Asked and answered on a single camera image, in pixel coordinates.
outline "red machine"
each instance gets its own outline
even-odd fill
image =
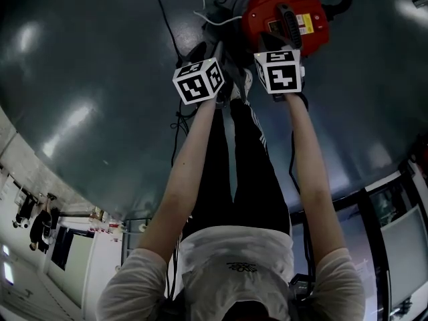
[[[328,19],[319,0],[250,0],[241,27],[254,52],[261,32],[290,39],[302,56],[328,42]]]

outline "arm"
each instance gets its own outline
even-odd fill
[[[296,147],[300,198],[314,250],[315,265],[335,249],[346,247],[333,207],[322,153],[308,111],[295,94],[286,94]]]
[[[196,203],[214,111],[215,99],[199,107],[160,206],[138,244],[139,248],[159,254],[167,263]]]

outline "black pants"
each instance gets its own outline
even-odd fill
[[[199,194],[192,216],[183,229],[183,239],[204,228],[237,225],[273,229],[290,234],[290,216],[265,137],[248,103],[232,100],[235,123],[237,189],[232,201],[229,153],[223,115],[214,114]]]

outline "glossy floor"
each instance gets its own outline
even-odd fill
[[[202,41],[202,0],[163,0],[180,51]],[[340,0],[322,0],[337,3]],[[156,0],[6,0],[0,103],[36,155],[118,217],[151,215],[170,170],[176,57]],[[428,7],[354,0],[305,61],[306,95],[335,196],[397,168],[428,127]],[[290,121],[258,82],[249,100],[284,197]],[[233,146],[233,123],[224,111]],[[231,172],[234,172],[231,150]],[[232,185],[235,186],[234,174]]]

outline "white t-shirt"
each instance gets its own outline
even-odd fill
[[[221,321],[236,302],[258,301],[269,316],[290,320],[292,240],[285,233],[241,226],[198,231],[180,246],[178,287],[184,286],[192,321]],[[98,320],[147,320],[164,300],[167,265],[147,249],[134,250],[98,303]],[[316,268],[316,285],[299,318],[362,320],[365,298],[347,249],[328,254]]]

